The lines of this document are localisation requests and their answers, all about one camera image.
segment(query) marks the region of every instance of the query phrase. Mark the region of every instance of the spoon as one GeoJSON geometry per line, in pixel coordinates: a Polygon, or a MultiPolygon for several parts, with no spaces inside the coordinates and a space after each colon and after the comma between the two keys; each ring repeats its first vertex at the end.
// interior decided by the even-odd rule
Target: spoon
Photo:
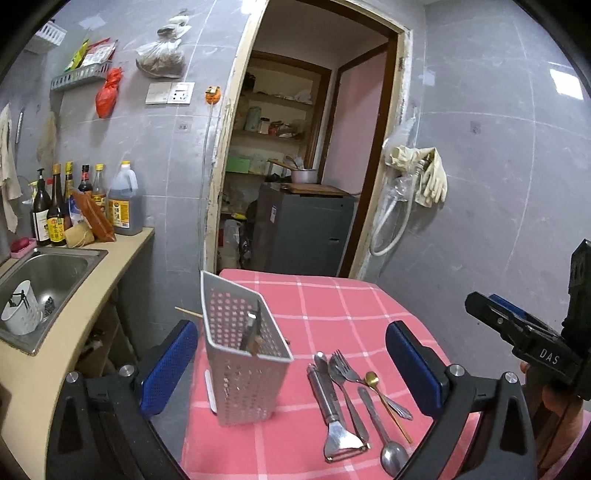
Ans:
{"type": "Polygon", "coordinates": [[[379,399],[382,401],[382,405],[384,405],[386,411],[388,412],[390,417],[393,419],[393,421],[397,425],[397,427],[400,429],[400,431],[404,435],[404,438],[406,438],[407,442],[412,443],[413,442],[412,437],[408,434],[408,432],[406,431],[404,426],[398,421],[398,418],[396,417],[395,413],[388,406],[388,403],[384,400],[384,396],[382,395],[380,390],[378,390],[378,384],[379,384],[378,374],[376,372],[372,372],[372,371],[367,372],[365,374],[365,382],[367,383],[368,387],[372,388],[373,391],[379,395],[379,399]]]}
{"type": "Polygon", "coordinates": [[[382,421],[379,419],[378,412],[375,411],[374,404],[371,401],[368,391],[363,387],[359,387],[357,391],[359,392],[359,396],[365,404],[365,407],[368,409],[371,421],[384,444],[379,456],[379,462],[382,464],[384,472],[394,478],[400,473],[404,464],[408,462],[408,453],[398,442],[390,440],[382,421]]]}

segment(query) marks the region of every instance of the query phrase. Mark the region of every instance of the wall shelf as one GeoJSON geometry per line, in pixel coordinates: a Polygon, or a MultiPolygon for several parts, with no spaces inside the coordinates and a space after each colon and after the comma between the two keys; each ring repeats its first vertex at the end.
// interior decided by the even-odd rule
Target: wall shelf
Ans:
{"type": "Polygon", "coordinates": [[[234,130],[232,132],[232,138],[254,138],[256,140],[264,140],[269,142],[280,142],[283,144],[290,144],[290,145],[299,145],[302,143],[304,139],[296,139],[296,138],[281,138],[281,137],[274,137],[273,135],[265,135],[260,134],[259,132],[249,132],[248,130],[234,130]]]}
{"type": "Polygon", "coordinates": [[[297,102],[296,100],[288,100],[273,95],[266,95],[265,93],[245,92],[243,95],[249,100],[254,100],[256,102],[273,103],[274,105],[287,106],[289,108],[296,108],[306,112],[314,109],[314,105],[312,104],[297,102]]]}

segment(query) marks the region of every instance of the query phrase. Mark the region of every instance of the wooden shelf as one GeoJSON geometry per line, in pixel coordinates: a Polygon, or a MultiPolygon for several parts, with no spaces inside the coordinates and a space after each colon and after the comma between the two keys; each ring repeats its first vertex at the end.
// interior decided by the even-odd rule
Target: wooden shelf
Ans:
{"type": "Polygon", "coordinates": [[[287,106],[289,108],[296,108],[306,112],[314,109],[314,105],[312,104],[297,102],[296,100],[288,100],[273,95],[266,95],[264,93],[246,92],[243,95],[249,100],[254,100],[256,102],[273,103],[274,105],[287,106]]]}
{"type": "Polygon", "coordinates": [[[254,173],[253,171],[243,172],[243,171],[229,171],[229,170],[226,170],[226,175],[228,175],[229,173],[236,174],[236,175],[255,175],[257,177],[266,177],[267,176],[266,173],[254,173]]]}
{"type": "Polygon", "coordinates": [[[249,132],[248,130],[234,130],[232,131],[232,138],[233,137],[254,138],[256,140],[267,140],[270,142],[281,142],[283,144],[291,145],[299,145],[303,141],[303,138],[298,140],[296,138],[274,137],[273,135],[260,134],[259,132],[249,132]]]}

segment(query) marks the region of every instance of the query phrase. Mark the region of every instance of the stainless steel sink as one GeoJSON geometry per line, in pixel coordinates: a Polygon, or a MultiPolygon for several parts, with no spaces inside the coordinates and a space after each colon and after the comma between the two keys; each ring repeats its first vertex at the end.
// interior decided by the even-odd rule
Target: stainless steel sink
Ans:
{"type": "Polygon", "coordinates": [[[47,305],[46,314],[35,331],[26,335],[14,335],[0,325],[0,338],[36,355],[66,302],[107,253],[86,248],[38,247],[21,258],[0,277],[0,313],[19,283],[30,280],[41,309],[47,305]]]}

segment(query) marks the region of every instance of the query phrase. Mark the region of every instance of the screw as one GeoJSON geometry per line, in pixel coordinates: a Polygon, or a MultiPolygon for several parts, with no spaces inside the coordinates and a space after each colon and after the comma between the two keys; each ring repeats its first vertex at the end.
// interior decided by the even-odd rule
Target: screw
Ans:
{"type": "Polygon", "coordinates": [[[70,372],[66,375],[66,381],[68,383],[76,383],[80,378],[80,374],[78,372],[70,372]]]}
{"type": "Polygon", "coordinates": [[[454,377],[461,377],[463,374],[466,373],[466,370],[464,370],[464,367],[462,367],[461,365],[453,364],[449,366],[449,372],[454,377]]]}
{"type": "Polygon", "coordinates": [[[119,369],[119,375],[121,375],[122,377],[131,377],[131,375],[133,375],[134,372],[135,367],[130,364],[124,365],[119,369]]]}
{"type": "Polygon", "coordinates": [[[513,372],[507,372],[505,374],[505,380],[507,380],[509,383],[517,383],[519,381],[517,375],[515,375],[513,372]]]}

